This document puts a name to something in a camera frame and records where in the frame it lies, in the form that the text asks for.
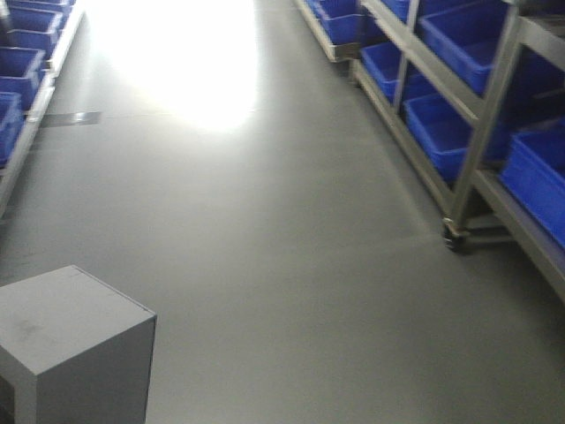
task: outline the storage rack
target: storage rack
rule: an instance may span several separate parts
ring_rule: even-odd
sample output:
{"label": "storage rack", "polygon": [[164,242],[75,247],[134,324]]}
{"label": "storage rack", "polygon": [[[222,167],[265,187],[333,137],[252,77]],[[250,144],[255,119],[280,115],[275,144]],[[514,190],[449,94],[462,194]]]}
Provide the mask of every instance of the storage rack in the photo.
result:
{"label": "storage rack", "polygon": [[80,21],[84,15],[87,0],[77,0],[72,7],[71,15],[64,27],[51,59],[48,61],[48,70],[45,72],[43,81],[39,87],[34,104],[26,114],[26,122],[16,140],[16,145],[11,153],[10,161],[5,168],[0,170],[0,217],[4,215],[11,192],[13,191],[19,173],[34,142],[35,134],[41,124],[45,111],[49,106],[51,96],[55,91],[55,79],[59,75],[71,47],[74,35],[77,32]]}
{"label": "storage rack", "polygon": [[297,8],[302,13],[306,23],[312,30],[316,40],[326,53],[329,61],[332,63],[345,62],[349,59],[355,57],[359,50],[359,44],[356,42],[350,42],[347,44],[335,45],[331,42],[326,31],[322,27],[321,23],[316,19],[312,9],[306,2],[306,0],[294,0]]}
{"label": "storage rack", "polygon": [[[402,51],[393,104],[386,99],[360,60],[351,62],[351,77],[367,93],[445,218],[444,239],[457,250],[470,235],[466,226],[478,201],[485,202],[565,300],[565,252],[499,181],[483,160],[491,133],[524,48],[565,71],[565,21],[530,18],[524,11],[538,2],[502,0],[510,4],[485,95],[477,96],[415,35],[419,0],[411,0],[404,24],[381,0],[359,0],[390,41]],[[414,64],[471,126],[472,136],[462,171],[448,186],[399,116],[408,65]]]}

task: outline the shelf leg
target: shelf leg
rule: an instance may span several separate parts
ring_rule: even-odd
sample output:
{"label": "shelf leg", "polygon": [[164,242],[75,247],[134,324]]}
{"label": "shelf leg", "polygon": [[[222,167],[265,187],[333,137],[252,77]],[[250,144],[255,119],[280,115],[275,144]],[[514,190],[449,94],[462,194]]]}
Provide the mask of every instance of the shelf leg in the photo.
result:
{"label": "shelf leg", "polygon": [[453,226],[450,219],[443,220],[443,233],[441,234],[447,249],[453,252],[461,252],[465,240],[469,237],[468,231],[459,231]]}
{"label": "shelf leg", "polygon": [[510,6],[508,17],[499,42],[496,54],[496,62],[486,89],[485,108],[479,117],[480,125],[477,126],[471,136],[471,142],[461,175],[455,187],[455,197],[446,220],[450,222],[450,228],[456,233],[464,231],[467,220],[471,217],[473,200],[476,192],[473,188],[472,176],[481,164],[486,152],[491,134],[498,120],[501,106],[506,98],[506,93],[518,62],[522,54],[519,42],[521,20],[518,8]]}
{"label": "shelf leg", "polygon": [[359,81],[357,79],[357,68],[356,68],[355,60],[350,60],[350,73],[349,73],[349,81],[355,87],[361,87],[359,85]]}
{"label": "shelf leg", "polygon": [[[408,21],[407,28],[408,31],[414,33],[414,28],[416,27],[416,22],[418,21],[418,11],[420,7],[420,0],[412,0],[410,2],[410,8],[408,9]],[[403,52],[400,59],[400,66],[398,67],[398,83],[396,84],[395,97],[393,101],[393,107],[395,112],[398,113],[402,106],[404,89],[406,87],[406,79],[408,78],[408,68],[410,62]]]}

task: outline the metal rail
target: metal rail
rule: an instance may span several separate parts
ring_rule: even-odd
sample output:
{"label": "metal rail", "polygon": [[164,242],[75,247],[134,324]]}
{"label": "metal rail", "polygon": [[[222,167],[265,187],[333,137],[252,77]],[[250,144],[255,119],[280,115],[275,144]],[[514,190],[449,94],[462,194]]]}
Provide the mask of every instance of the metal rail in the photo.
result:
{"label": "metal rail", "polygon": [[73,5],[71,15],[67,19],[63,33],[59,37],[59,41],[51,55],[51,59],[48,61],[49,69],[53,72],[53,76],[55,78],[59,76],[64,60],[71,48],[72,41],[74,40],[74,36],[80,25],[80,21],[85,13],[86,1],[87,0],[77,0]]}
{"label": "metal rail", "polygon": [[565,71],[565,16],[522,18],[520,42]]}
{"label": "metal rail", "polygon": [[565,252],[489,170],[476,170],[473,185],[514,239],[565,301]]}
{"label": "metal rail", "polygon": [[413,33],[381,0],[360,0],[377,25],[471,126],[478,124],[484,101]]}

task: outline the gray floor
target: gray floor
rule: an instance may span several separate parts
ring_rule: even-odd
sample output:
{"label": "gray floor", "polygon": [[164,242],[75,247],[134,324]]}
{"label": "gray floor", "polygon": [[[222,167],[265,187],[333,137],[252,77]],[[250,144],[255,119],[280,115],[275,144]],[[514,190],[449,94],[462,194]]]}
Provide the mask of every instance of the gray floor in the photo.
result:
{"label": "gray floor", "polygon": [[512,242],[443,246],[290,0],[91,3],[49,114],[102,120],[41,129],[0,280],[76,264],[154,309],[149,424],[565,422],[563,304]]}

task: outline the aisle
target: aisle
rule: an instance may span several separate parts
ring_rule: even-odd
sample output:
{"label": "aisle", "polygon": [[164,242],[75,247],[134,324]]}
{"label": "aisle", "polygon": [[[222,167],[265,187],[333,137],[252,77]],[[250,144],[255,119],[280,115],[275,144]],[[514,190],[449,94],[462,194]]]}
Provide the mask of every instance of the aisle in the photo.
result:
{"label": "aisle", "polygon": [[214,4],[91,2],[48,113],[101,114],[41,129],[1,284],[76,264],[154,309],[147,424],[565,422],[565,307],[521,250],[444,248],[291,0]]}

